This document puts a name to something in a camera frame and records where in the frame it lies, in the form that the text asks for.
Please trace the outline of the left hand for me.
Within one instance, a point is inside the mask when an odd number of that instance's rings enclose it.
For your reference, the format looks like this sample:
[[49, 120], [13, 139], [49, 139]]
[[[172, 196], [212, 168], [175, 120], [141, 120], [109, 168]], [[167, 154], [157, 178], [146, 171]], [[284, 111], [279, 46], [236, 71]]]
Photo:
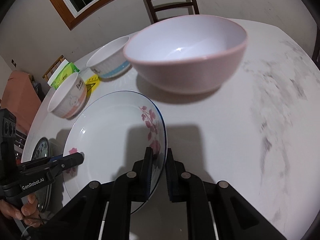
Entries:
[[35, 228], [41, 225], [40, 212], [37, 209], [38, 201], [34, 193], [27, 196], [27, 202], [19, 210], [4, 200], [1, 200], [0, 208], [1, 213], [6, 218], [15, 218], [23, 220], [26, 225], [31, 225]]

